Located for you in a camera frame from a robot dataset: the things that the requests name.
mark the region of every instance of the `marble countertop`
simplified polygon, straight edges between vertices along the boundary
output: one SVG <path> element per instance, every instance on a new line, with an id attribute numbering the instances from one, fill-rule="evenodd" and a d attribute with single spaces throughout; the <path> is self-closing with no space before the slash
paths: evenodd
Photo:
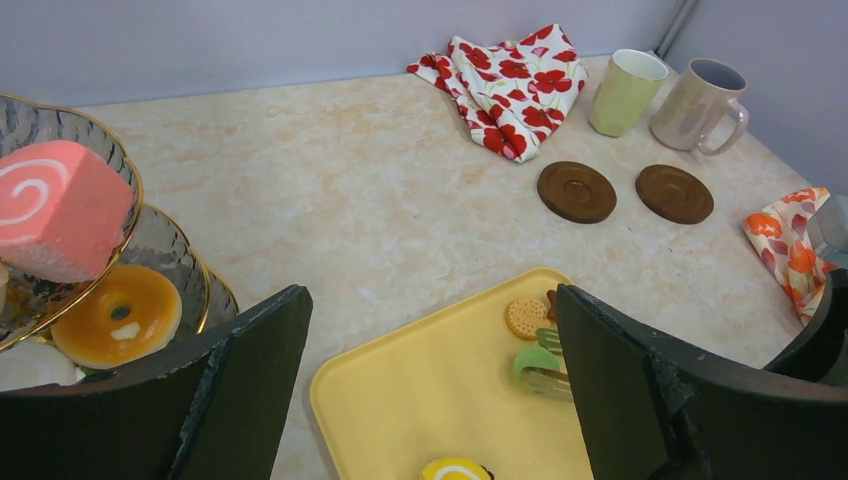
<path id="1" fill-rule="evenodd" d="M 750 135 L 712 158 L 656 142 L 647 118 L 675 75 L 634 130 L 595 133 L 587 118 L 607 58 L 585 59 L 585 90 L 522 165 L 473 144 L 451 99 L 413 75 L 84 109 L 115 130 L 145 200 L 177 219 L 243 308 L 309 288 L 315 309 L 273 478 L 335 478 L 307 394 L 322 363 L 532 267 L 754 367 L 800 331 L 739 225 L 807 182 Z M 539 200 L 539 173 L 561 160 L 612 182 L 606 221 L 571 223 Z M 700 178 L 714 213 L 682 226 L 648 210 L 633 184 L 655 163 Z"/>

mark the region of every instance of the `red floral napkin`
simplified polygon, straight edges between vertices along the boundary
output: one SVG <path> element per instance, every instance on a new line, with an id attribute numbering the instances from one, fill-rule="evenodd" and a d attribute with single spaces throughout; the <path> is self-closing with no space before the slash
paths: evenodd
<path id="1" fill-rule="evenodd" d="M 798 190 L 751 214 L 742 224 L 754 250 L 792 300 L 804 325 L 821 302 L 827 272 L 836 268 L 816 256 L 807 234 L 807 221 L 829 197 L 826 188 Z"/>
<path id="2" fill-rule="evenodd" d="M 453 37 L 407 71 L 453 96 L 471 139 L 518 163 L 565 120 L 588 76 L 559 25 L 520 42 L 478 47 Z"/>

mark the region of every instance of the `pink cake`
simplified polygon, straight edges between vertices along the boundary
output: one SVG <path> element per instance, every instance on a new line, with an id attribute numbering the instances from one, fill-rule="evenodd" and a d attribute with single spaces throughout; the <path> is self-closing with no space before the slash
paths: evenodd
<path id="1" fill-rule="evenodd" d="M 97 278 L 123 241 L 133 190 L 66 140 L 0 158 L 0 260 L 54 282 Z"/>

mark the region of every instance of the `wall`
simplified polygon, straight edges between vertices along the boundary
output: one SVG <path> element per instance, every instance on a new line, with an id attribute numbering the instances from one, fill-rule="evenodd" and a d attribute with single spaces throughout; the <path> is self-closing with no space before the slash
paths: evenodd
<path id="1" fill-rule="evenodd" d="M 583 55 L 648 49 L 675 0 L 3 0 L 0 91 L 91 105 L 401 73 L 453 35 L 560 23 Z"/>
<path id="2" fill-rule="evenodd" d="M 748 79 L 749 131 L 807 180 L 848 193 L 848 2 L 707 0 L 666 59 L 729 63 Z"/>

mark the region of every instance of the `light green tumbler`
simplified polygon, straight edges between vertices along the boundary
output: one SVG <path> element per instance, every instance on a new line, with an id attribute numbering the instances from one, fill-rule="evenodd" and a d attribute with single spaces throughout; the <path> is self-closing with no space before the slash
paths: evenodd
<path id="1" fill-rule="evenodd" d="M 666 77 L 668 68 L 653 55 L 616 51 L 595 92 L 589 123 L 598 133 L 620 137 L 639 123 Z"/>

